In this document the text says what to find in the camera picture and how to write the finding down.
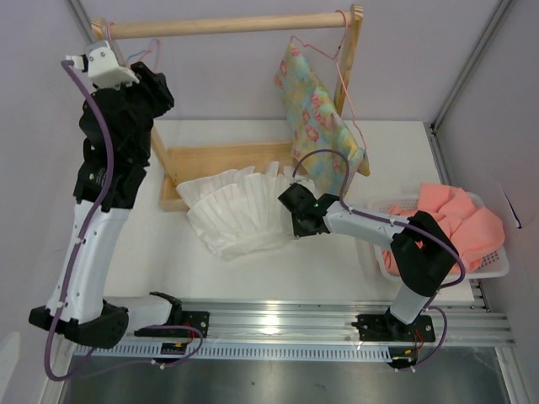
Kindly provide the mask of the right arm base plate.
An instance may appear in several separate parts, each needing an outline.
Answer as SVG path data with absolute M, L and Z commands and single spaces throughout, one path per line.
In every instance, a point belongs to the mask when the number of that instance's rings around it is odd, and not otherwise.
M 419 341 L 433 343 L 435 330 L 430 316 L 419 315 L 411 324 L 404 324 L 389 311 L 384 314 L 359 314 L 351 323 L 363 342 L 404 342 Z

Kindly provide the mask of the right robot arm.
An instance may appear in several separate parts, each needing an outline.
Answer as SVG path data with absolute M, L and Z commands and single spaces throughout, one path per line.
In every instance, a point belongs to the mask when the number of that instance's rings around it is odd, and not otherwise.
M 315 197 L 294 183 L 278 197 L 290 212 L 296 237 L 337 234 L 367 241 L 393 256 L 403 285 L 382 315 L 358 315 L 352 323 L 362 341 L 412 342 L 432 325 L 422 311 L 443 286 L 451 269 L 463 267 L 456 247 L 430 214 L 410 217 L 357 210 L 337 195 Z

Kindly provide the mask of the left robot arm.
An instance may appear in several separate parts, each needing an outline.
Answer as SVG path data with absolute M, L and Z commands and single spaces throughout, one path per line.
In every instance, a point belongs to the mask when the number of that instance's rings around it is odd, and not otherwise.
M 56 288 L 29 323 L 90 348 L 113 348 L 129 325 L 129 310 L 104 299 L 104 284 L 121 229 L 147 175 L 154 120 L 174 105 L 166 78 L 143 62 L 131 65 L 136 82 L 89 92 L 63 67 L 85 101 L 79 127 L 83 164 L 73 190 L 72 237 Z

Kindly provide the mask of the white pleated skirt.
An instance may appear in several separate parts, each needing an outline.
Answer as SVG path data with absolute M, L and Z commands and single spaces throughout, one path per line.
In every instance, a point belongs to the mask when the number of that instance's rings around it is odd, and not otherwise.
M 282 247 L 295 238 L 290 212 L 278 200 L 292 184 L 294 167 L 271 162 L 180 183 L 187 218 L 212 254 L 232 259 Z

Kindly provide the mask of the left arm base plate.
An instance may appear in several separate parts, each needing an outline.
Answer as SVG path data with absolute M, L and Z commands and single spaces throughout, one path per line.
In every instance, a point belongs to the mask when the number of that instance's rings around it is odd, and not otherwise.
M 136 337 L 145 338 L 203 338 L 210 325 L 209 311 L 184 311 L 178 320 L 170 318 L 162 326 L 145 327 L 134 331 Z

